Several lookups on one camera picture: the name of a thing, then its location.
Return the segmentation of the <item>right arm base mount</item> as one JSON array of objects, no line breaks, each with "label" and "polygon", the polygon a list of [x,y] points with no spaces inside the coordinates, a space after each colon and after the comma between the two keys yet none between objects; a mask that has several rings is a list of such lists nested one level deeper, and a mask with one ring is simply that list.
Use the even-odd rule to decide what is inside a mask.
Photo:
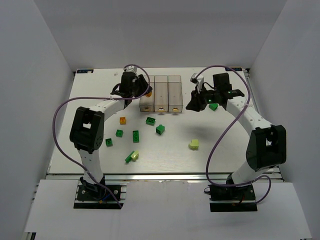
[{"label": "right arm base mount", "polygon": [[209,185],[209,206],[212,213],[257,212],[252,185],[221,187]]}]

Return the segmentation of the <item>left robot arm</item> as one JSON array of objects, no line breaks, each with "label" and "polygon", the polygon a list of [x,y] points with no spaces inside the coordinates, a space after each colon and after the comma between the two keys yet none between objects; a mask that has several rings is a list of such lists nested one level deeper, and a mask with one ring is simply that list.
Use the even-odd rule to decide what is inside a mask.
[{"label": "left robot arm", "polygon": [[114,87],[110,100],[103,100],[91,107],[80,106],[76,109],[70,141],[77,149],[81,164],[85,167],[81,180],[85,185],[104,184],[99,148],[104,141],[105,121],[119,111],[124,110],[133,98],[152,92],[148,75],[138,75],[134,71],[124,71],[118,87]]}]

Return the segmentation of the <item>green sloped lego brick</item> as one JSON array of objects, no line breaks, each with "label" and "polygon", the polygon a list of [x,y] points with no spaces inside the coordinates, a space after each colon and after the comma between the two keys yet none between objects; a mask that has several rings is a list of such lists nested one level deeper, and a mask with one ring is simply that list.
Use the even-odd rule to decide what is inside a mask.
[{"label": "green sloped lego brick", "polygon": [[165,131],[165,126],[162,124],[159,124],[155,129],[155,132],[160,136],[164,133],[164,131]]}]

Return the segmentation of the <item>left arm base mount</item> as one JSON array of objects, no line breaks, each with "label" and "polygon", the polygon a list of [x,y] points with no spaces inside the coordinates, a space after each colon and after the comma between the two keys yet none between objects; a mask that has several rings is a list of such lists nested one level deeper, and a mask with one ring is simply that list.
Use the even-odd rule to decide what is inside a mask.
[{"label": "left arm base mount", "polygon": [[[106,185],[123,206],[126,197],[126,190],[124,185],[107,184]],[[78,183],[74,204],[74,209],[93,209],[93,210],[120,210],[120,206],[112,197],[109,191],[102,189],[102,192],[97,193],[89,191],[80,182]]]}]

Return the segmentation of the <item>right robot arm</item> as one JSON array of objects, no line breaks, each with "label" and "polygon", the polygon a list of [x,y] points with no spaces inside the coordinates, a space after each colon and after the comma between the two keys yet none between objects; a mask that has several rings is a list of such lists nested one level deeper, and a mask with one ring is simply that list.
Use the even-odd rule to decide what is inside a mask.
[{"label": "right robot arm", "polygon": [[286,162],[287,132],[282,125],[274,125],[264,119],[253,106],[249,97],[239,89],[233,89],[228,73],[213,75],[213,89],[205,88],[202,75],[194,73],[190,79],[195,89],[187,110],[200,112],[209,104],[218,104],[239,122],[249,136],[245,151],[246,161],[229,175],[225,187],[250,185],[268,169]]}]

